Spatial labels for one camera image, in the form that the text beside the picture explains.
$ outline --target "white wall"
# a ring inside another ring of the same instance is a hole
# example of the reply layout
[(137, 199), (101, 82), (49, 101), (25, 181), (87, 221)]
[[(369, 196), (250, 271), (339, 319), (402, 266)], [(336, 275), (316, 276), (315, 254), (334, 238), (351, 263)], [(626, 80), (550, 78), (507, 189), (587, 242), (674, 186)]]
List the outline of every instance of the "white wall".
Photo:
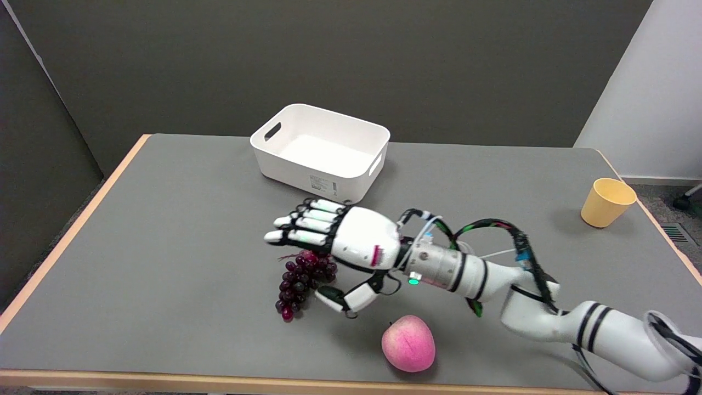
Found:
[(575, 146), (621, 176), (702, 179), (702, 0), (654, 0)]

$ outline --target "floor vent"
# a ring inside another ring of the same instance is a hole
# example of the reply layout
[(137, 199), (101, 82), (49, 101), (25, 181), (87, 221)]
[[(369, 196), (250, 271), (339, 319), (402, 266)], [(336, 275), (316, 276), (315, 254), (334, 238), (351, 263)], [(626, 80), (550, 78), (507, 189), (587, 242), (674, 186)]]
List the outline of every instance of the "floor vent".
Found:
[(677, 222), (663, 222), (661, 223), (661, 228), (673, 242), (691, 242), (695, 244), (695, 240), (692, 240), (692, 237)]

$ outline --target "peach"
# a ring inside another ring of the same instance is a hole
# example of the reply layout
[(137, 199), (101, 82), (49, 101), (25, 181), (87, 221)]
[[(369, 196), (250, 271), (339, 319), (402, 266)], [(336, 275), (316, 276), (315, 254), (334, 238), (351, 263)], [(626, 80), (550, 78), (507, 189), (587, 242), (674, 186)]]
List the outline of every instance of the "peach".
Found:
[(432, 331), (417, 316), (404, 316), (383, 333), (383, 353), (396, 368), (420, 372), (434, 363), (436, 346)]

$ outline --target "chair wheel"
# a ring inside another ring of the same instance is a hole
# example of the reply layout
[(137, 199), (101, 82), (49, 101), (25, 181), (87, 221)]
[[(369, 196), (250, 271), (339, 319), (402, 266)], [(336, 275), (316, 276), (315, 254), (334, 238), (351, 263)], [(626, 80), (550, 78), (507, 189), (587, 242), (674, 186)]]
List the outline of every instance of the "chair wheel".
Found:
[(675, 207), (678, 210), (687, 210), (690, 208), (690, 198), (683, 195), (676, 197), (675, 200), (673, 200), (673, 207)]

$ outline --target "wooden table edge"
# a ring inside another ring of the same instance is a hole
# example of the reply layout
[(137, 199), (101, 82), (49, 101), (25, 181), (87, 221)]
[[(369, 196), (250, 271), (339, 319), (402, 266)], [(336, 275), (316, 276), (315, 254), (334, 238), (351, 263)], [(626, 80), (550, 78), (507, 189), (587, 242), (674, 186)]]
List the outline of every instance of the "wooden table edge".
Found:
[[(609, 165), (609, 167), (611, 167), (612, 171), (614, 171), (614, 173), (616, 174), (617, 178), (619, 178), (620, 181), (624, 182), (624, 180), (621, 178), (621, 176), (619, 175), (619, 173), (617, 173), (617, 171), (614, 169), (614, 166), (612, 166), (612, 163), (610, 163), (609, 160), (607, 159), (607, 157), (604, 156), (604, 154), (602, 153), (602, 151), (600, 151), (600, 150), (596, 150), (596, 151), (602, 156), (602, 158), (604, 159), (604, 161), (607, 162), (607, 164)], [(695, 265), (692, 264), (692, 261), (690, 261), (690, 258), (688, 258), (687, 255), (685, 255), (682, 251), (680, 251), (680, 250), (675, 246), (675, 244), (673, 243), (673, 241), (668, 237), (668, 235), (665, 234), (665, 231), (663, 230), (663, 228), (661, 228), (661, 225), (658, 223), (658, 221), (656, 221), (656, 219), (655, 219), (654, 216), (651, 214), (651, 212), (649, 211), (649, 209), (647, 209), (646, 206), (644, 206), (643, 203), (641, 203), (641, 200), (639, 200), (639, 199), (637, 198), (637, 199), (636, 199), (636, 203), (638, 203), (639, 207), (641, 207), (641, 209), (644, 210), (644, 213), (649, 217), (649, 219), (651, 220), (651, 222), (654, 223), (656, 229), (658, 229), (658, 231), (661, 232), (661, 235), (663, 235), (663, 238), (665, 239), (665, 241), (667, 241), (668, 244), (670, 245), (670, 248), (672, 248), (673, 251), (675, 251), (675, 253), (677, 254), (678, 258), (680, 258), (680, 260), (682, 261), (682, 263), (687, 267), (687, 270), (689, 270), (690, 273), (692, 274), (692, 276), (695, 277), (695, 279), (697, 280), (697, 283), (698, 283), (699, 285), (702, 285), (702, 275), (700, 275), (700, 272), (697, 270), (697, 268), (695, 267)]]
[[(0, 335), (7, 328), (17, 312), (22, 308), (29, 296), (37, 288), (44, 276), (51, 270), (66, 247), (73, 241), (73, 238), (80, 231), (81, 227), (88, 221), (88, 218), (102, 199), (110, 191), (117, 179), (122, 175), (132, 159), (144, 146), (150, 134), (145, 134), (139, 138), (129, 153), (119, 163), (119, 166), (112, 172), (102, 188), (95, 194), (95, 197), (88, 203), (83, 212), (71, 225), (66, 234), (63, 235), (56, 247), (46, 257), (36, 272), (29, 279), (27, 284), (21, 289), (17, 297), (10, 303), (10, 306), (0, 316)], [(608, 159), (598, 150), (605, 162), (612, 171), (621, 179)], [(656, 225), (663, 238), (675, 250), (678, 257), (690, 270), (692, 275), (702, 285), (702, 276), (694, 267), (687, 255), (679, 251), (672, 240), (665, 234), (649, 210), (644, 207), (639, 200), (639, 206), (644, 213)], [(344, 382), (326, 380), (292, 380), (292, 379), (271, 379), (257, 377), (223, 377), (223, 376), (201, 376), (201, 375), (172, 375), (157, 373), (113, 373), (113, 372), (73, 372), (60, 370), (14, 370), (0, 369), (0, 385), (24, 386), (24, 387), (74, 387), (74, 388), (99, 388), (99, 389), (142, 389), (152, 391), (176, 391), (176, 392), (207, 392), (207, 393), (259, 393), (259, 394), (436, 394), (437, 392), (449, 394), (591, 394), (590, 390), (575, 389), (549, 389), (533, 387), (482, 387), (447, 384), (422, 384), (422, 383), (383, 383), (383, 382)], [(634, 394), (634, 392), (623, 392), (622, 394)]]

